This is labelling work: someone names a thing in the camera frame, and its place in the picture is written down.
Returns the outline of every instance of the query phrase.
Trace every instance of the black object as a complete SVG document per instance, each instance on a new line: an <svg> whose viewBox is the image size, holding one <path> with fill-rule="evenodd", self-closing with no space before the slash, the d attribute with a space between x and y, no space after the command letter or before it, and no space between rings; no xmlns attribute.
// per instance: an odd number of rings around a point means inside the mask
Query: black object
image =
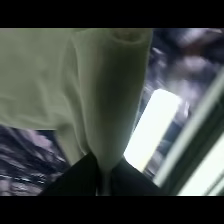
<svg viewBox="0 0 224 224"><path fill-rule="evenodd" d="M95 196L102 182L96 158L89 153L50 184L40 196ZM112 170L112 196L160 196L161 190L124 159Z"/></svg>

